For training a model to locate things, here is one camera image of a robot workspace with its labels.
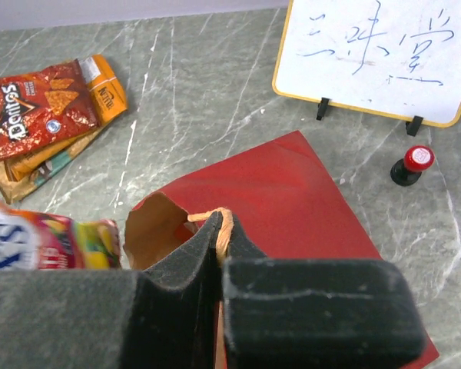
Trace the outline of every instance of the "marble table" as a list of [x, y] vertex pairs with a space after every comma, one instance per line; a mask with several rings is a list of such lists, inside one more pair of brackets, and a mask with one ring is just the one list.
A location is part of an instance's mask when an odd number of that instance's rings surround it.
[[[130, 111], [19, 206], [123, 228], [146, 194], [190, 171], [300, 129], [382, 256], [410, 283], [441, 358], [461, 368], [461, 120], [416, 138], [404, 123], [317, 106], [271, 88], [285, 11], [266, 10], [0, 32], [0, 76], [95, 53]], [[429, 144], [435, 165], [401, 188], [391, 165]]]

